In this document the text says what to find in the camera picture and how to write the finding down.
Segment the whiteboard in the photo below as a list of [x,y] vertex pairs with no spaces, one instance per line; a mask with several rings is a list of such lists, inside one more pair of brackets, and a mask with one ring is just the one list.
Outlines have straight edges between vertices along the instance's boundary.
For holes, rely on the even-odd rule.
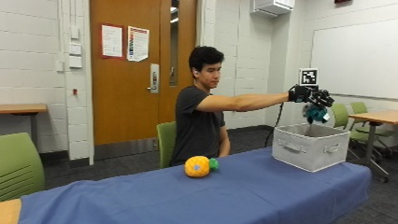
[[330,93],[398,99],[398,20],[314,31],[312,67]]

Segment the blue tablecloth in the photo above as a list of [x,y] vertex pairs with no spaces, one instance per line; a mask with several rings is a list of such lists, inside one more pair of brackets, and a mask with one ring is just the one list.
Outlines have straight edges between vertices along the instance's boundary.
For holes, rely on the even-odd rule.
[[370,169],[342,162],[309,173],[269,148],[219,159],[204,178],[183,166],[77,181],[23,197],[20,223],[332,223],[369,195]]

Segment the black glove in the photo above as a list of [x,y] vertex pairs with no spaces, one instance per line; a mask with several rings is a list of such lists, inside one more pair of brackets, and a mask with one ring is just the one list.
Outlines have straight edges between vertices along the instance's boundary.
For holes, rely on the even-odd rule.
[[310,103],[313,103],[316,106],[321,108],[332,107],[334,102],[328,91],[314,91],[308,100]]
[[312,97],[313,89],[306,86],[293,86],[289,90],[289,101],[308,103]]

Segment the orange door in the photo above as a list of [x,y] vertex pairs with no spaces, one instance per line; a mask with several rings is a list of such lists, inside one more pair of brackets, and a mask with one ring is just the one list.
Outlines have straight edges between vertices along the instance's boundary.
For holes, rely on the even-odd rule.
[[[109,144],[157,136],[156,125],[175,120],[175,102],[179,91],[192,83],[188,54],[196,43],[197,1],[184,1],[187,8],[184,40],[179,53],[185,59],[180,65],[179,86],[169,86],[171,4],[167,0],[91,0],[92,88],[95,144]],[[149,30],[149,54],[140,62],[101,58],[101,24],[133,26]],[[151,64],[159,64],[160,93],[151,93]]]

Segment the table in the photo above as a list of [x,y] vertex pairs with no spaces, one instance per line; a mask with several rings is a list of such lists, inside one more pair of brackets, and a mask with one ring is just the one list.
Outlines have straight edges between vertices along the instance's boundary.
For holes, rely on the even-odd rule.
[[36,115],[40,112],[47,112],[48,106],[38,105],[0,105],[0,114],[12,114],[18,116],[30,116],[31,138],[38,147],[38,120]]
[[384,111],[370,112],[365,114],[353,114],[350,115],[350,118],[365,119],[370,122],[370,138],[369,138],[368,149],[366,149],[366,157],[353,162],[357,164],[366,165],[381,176],[381,181],[388,183],[389,173],[372,159],[373,142],[376,136],[374,135],[376,126],[380,126],[382,123],[393,124],[393,125],[398,124],[398,110],[384,110]]
[[0,223],[16,224],[22,210],[22,200],[14,199],[0,203]]
[[310,173],[262,148],[219,165],[204,178],[176,166],[34,193],[19,223],[332,223],[369,197],[370,169],[348,162]]

